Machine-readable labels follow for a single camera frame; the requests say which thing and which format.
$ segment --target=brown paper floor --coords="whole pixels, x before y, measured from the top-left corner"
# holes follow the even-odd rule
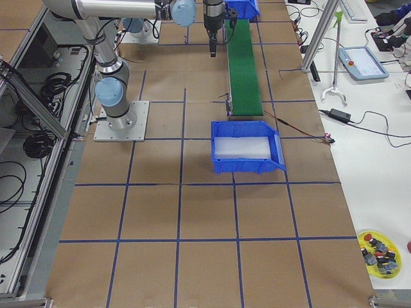
[[[277,128],[287,172],[216,175],[227,56],[199,18],[126,46],[129,99],[152,101],[144,143],[89,135],[47,295],[64,307],[368,307],[371,283],[329,146]],[[324,135],[284,3],[251,25],[264,109]]]
[[[0,55],[9,62],[43,8],[41,0],[0,0]]]

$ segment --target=reacher grabber tool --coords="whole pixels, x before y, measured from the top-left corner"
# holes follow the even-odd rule
[[[333,86],[329,89],[324,90],[324,92],[321,94],[321,101],[324,101],[326,98],[326,95],[328,92],[332,94],[336,94],[341,97],[342,103],[344,106],[347,106],[347,98],[345,97],[345,94],[340,91],[340,89],[337,87],[337,76],[338,76],[338,54],[339,54],[339,49],[340,49],[340,34],[341,34],[341,20],[342,20],[342,12],[337,12],[335,13],[335,16],[337,17],[337,21],[334,24],[337,25],[337,46],[335,48],[335,62],[334,62],[334,79],[333,79]]]

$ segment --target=electrical wire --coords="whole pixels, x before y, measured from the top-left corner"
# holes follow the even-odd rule
[[[124,39],[124,36],[127,34],[127,32],[130,30],[130,28],[131,28],[131,21],[130,21],[130,24],[128,24],[128,26],[127,26],[127,29],[124,31],[121,31],[122,32],[122,36],[121,36],[121,38],[120,38],[120,41],[116,44],[116,47],[114,48],[114,51],[116,51],[117,49],[118,49],[118,47],[120,46],[120,44],[121,44],[121,42],[123,41],[123,39]]]
[[[316,17],[320,12],[323,12],[323,10],[320,9],[319,5],[318,5],[315,1],[311,0],[311,2],[314,3],[316,7],[314,7],[314,8],[311,8],[311,7],[309,7],[309,8],[302,8],[302,9],[300,10],[301,16],[308,17],[308,18],[312,18],[312,17]],[[317,12],[316,12],[314,15],[304,15],[304,14],[302,13],[304,10],[317,10]]]
[[[20,182],[20,186],[19,186],[18,190],[16,190],[16,192],[12,196],[10,196],[9,198],[7,198],[5,200],[0,201],[0,205],[4,205],[4,204],[8,203],[9,201],[11,201],[14,197],[16,197],[18,195],[18,197],[14,201],[12,201],[11,204],[7,208],[5,208],[4,210],[0,210],[0,214],[10,210],[14,205],[17,204],[17,202],[20,201],[21,196],[23,195],[23,192],[24,192],[24,184],[26,183],[26,179],[27,179],[27,170],[19,162],[14,162],[14,161],[11,161],[11,160],[7,160],[7,161],[4,161],[4,162],[0,162],[0,165],[1,164],[17,164],[17,165],[19,165],[23,170],[24,176],[23,176],[23,179],[21,177],[17,176],[17,175],[3,175],[3,176],[0,176],[0,179],[2,179],[2,178],[15,178]]]
[[[330,111],[327,111],[327,110],[320,110],[320,111],[321,111],[322,113],[326,114],[326,115],[329,115],[329,113],[330,113]],[[376,131],[376,130],[371,130],[371,129],[369,129],[369,128],[365,128],[365,127],[358,126],[359,124],[363,123],[363,121],[364,121],[364,119],[365,119],[365,116],[366,116],[367,114],[375,114],[375,115],[377,115],[377,116],[381,116],[382,118],[384,118],[385,125],[386,125],[386,127],[387,127],[387,129],[385,130],[385,132],[378,132],[378,131]],[[387,117],[386,117],[385,115],[383,115],[383,114],[378,113],[378,112],[374,112],[374,111],[368,110],[368,111],[364,112],[364,115],[362,116],[362,118],[361,118],[360,121],[354,122],[354,121],[351,121],[351,120],[350,120],[350,121],[348,121],[347,123],[346,123],[346,122],[344,122],[344,123],[347,124],[348,126],[351,126],[351,127],[353,127],[353,128],[357,128],[357,129],[359,129],[359,130],[365,130],[366,132],[371,132],[371,133],[375,133],[375,134],[377,134],[377,135],[385,136],[385,137],[387,138],[389,144],[390,144],[393,148],[400,148],[400,147],[402,147],[402,146],[408,146],[408,145],[411,144],[411,142],[406,142],[406,143],[403,143],[403,144],[394,145],[394,144],[392,143],[390,137],[392,137],[392,138],[401,138],[401,139],[407,138],[407,139],[408,139],[408,138],[411,138],[411,135],[394,135],[394,134],[392,134],[392,133],[389,133],[389,128],[390,128],[390,126],[389,126],[389,122],[388,122]]]
[[[24,235],[26,234],[26,230],[27,230],[28,224],[29,224],[29,222],[30,222],[31,213],[33,212],[33,209],[34,209],[34,207],[35,207],[36,204],[37,204],[37,198],[39,197],[40,187],[41,187],[41,184],[42,184],[43,179],[44,179],[44,177],[45,177],[45,174],[46,174],[45,171],[46,171],[46,168],[47,168],[47,165],[48,165],[49,160],[50,160],[50,155],[47,157],[47,159],[46,159],[46,161],[45,161],[45,163],[44,163],[44,165],[43,165],[43,167],[42,167],[41,175],[40,175],[40,178],[39,178],[39,182],[38,182],[38,184],[37,184],[37,188],[36,188],[36,190],[35,190],[35,194],[34,194],[34,197],[33,197],[33,201],[31,202],[30,207],[29,207],[29,209],[27,210],[27,215],[26,215],[26,219],[25,219],[25,221],[24,221],[24,224],[23,224],[23,226],[20,228],[20,229],[21,229],[21,233],[20,233],[19,240],[17,241],[17,244],[16,244],[13,248],[10,249],[10,251],[7,253],[7,255],[5,255],[4,257],[1,257],[1,258],[0,258],[0,265],[2,265],[2,264],[4,264],[4,263],[8,262],[9,260],[11,260],[11,259],[13,258],[13,256],[16,254],[16,252],[20,249],[20,245],[21,245],[21,243],[22,243],[22,241],[23,241],[23,239],[24,239]]]
[[[265,112],[268,116],[270,116],[270,117],[272,117],[273,119],[279,121],[280,123],[283,123],[284,125],[289,126],[290,128],[298,131],[299,133],[301,133],[301,134],[303,134],[303,135],[305,135],[305,136],[307,136],[307,137],[311,137],[310,140],[312,140],[312,141],[314,141],[314,142],[323,143],[323,144],[327,144],[327,145],[330,145],[331,143],[334,142],[333,139],[331,139],[331,140],[329,141],[329,140],[327,140],[327,139],[324,138],[324,137],[316,137],[316,136],[314,136],[314,135],[312,135],[312,134],[310,134],[310,133],[307,133],[307,132],[305,132],[304,130],[301,130],[300,128],[298,128],[298,127],[296,127],[296,126],[291,125],[290,123],[288,123],[288,122],[286,122],[285,120],[277,117],[276,115],[270,113],[269,111],[267,111],[267,110],[265,110],[265,109],[264,109],[264,112]]]
[[[159,30],[157,29],[157,27],[155,26],[155,24],[157,23],[158,19],[156,18],[154,20],[154,23],[152,23],[150,20],[148,19],[144,19],[144,22],[148,22],[149,24],[152,25],[152,33],[153,33],[153,37],[158,40],[160,38],[160,33]]]

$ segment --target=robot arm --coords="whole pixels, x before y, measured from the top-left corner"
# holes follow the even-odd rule
[[[114,130],[132,129],[137,115],[126,99],[127,64],[117,56],[107,40],[98,17],[129,17],[171,20],[189,26],[196,17],[194,0],[43,0],[54,13],[74,19],[86,42],[93,46],[94,57],[103,79],[96,85],[96,95]]]

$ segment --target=green conveyor belt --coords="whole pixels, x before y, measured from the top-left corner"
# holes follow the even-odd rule
[[[231,34],[228,21],[227,35]],[[227,45],[231,84],[232,115],[262,116],[263,105],[259,93],[256,65],[252,52],[248,19],[237,21],[234,36]]]

